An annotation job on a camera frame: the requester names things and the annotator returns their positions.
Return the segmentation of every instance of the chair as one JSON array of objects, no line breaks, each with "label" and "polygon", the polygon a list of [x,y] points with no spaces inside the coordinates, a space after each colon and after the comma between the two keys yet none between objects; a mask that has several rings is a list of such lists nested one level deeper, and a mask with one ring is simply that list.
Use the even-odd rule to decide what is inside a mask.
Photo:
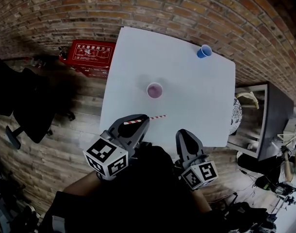
[{"label": "chair", "polygon": [[51,88],[48,78],[27,68],[21,73],[13,71],[0,59],[0,85],[4,88],[0,89],[0,115],[10,116],[13,112],[20,125],[14,131],[6,127],[6,134],[16,149],[21,147],[17,136],[23,131],[35,143],[47,133],[52,134],[49,129],[56,113],[75,119],[67,110],[71,86],[65,82]]}]

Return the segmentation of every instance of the cup rim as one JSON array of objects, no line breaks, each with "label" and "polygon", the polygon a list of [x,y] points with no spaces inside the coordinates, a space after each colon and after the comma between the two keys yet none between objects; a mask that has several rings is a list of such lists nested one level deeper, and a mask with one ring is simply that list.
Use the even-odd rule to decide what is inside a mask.
[{"label": "cup rim", "polygon": [[[206,54],[203,52],[202,47],[208,47],[209,50],[211,51],[211,54],[210,54],[210,55],[206,55]],[[204,45],[201,46],[201,52],[202,52],[206,57],[211,56],[212,53],[213,53],[212,48],[211,48],[209,45],[206,45],[206,44],[204,44]]]},{"label": "cup rim", "polygon": [[[149,95],[149,93],[148,93],[148,88],[149,88],[149,86],[151,86],[152,84],[157,84],[157,85],[159,85],[159,86],[161,87],[161,89],[162,89],[162,94],[161,94],[159,97],[157,97],[157,98],[152,98],[152,97]],[[159,99],[159,98],[162,97],[162,95],[163,95],[163,86],[162,86],[161,84],[159,84],[158,82],[152,82],[152,83],[150,83],[149,85],[147,85],[146,93],[147,93],[148,97],[150,97],[151,99]]]}]

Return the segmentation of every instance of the blue cup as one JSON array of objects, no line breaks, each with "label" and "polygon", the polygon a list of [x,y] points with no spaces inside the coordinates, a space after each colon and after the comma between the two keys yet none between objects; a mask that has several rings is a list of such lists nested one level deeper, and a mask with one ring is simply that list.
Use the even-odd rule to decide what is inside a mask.
[{"label": "blue cup", "polygon": [[197,56],[199,58],[205,58],[205,57],[211,56],[211,55],[212,55],[212,49],[208,45],[202,45],[202,47],[200,48],[200,50],[197,51]]}]

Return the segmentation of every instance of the pink cup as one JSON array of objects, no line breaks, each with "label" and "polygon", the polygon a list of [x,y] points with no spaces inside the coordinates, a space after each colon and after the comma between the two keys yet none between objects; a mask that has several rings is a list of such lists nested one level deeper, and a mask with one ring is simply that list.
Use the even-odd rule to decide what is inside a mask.
[{"label": "pink cup", "polygon": [[163,87],[159,83],[151,83],[147,87],[147,94],[152,99],[158,99],[163,93]]}]

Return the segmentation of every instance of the white table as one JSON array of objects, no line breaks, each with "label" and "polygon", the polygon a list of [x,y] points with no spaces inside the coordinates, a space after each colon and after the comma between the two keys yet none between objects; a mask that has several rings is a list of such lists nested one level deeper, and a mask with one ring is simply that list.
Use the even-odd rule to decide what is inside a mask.
[{"label": "white table", "polygon": [[[174,146],[175,135],[186,129],[205,147],[224,147],[232,115],[235,64],[213,53],[200,59],[199,46],[146,30],[121,29],[111,63],[101,112],[100,129],[132,114],[149,117],[145,141]],[[163,96],[146,94],[151,82]]]}]

